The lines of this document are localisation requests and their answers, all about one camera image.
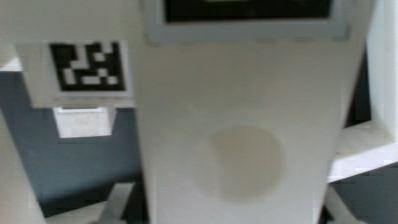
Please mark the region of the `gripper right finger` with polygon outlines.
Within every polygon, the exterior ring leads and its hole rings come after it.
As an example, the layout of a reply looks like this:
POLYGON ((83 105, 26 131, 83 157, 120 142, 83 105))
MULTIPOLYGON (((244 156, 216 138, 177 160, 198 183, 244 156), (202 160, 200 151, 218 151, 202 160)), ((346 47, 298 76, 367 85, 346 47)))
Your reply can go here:
POLYGON ((324 208, 331 216, 331 220, 326 222, 326 224, 367 224, 355 218, 344 205, 339 194, 331 188, 326 189, 324 208))

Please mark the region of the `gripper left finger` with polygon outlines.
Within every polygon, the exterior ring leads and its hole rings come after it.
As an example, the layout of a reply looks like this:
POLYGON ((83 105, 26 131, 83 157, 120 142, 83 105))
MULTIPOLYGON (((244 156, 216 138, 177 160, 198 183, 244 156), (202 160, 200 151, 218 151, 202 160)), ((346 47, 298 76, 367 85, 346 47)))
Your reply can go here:
POLYGON ((132 183, 116 183, 106 200, 47 217, 45 224, 127 224, 122 213, 132 188, 132 183))

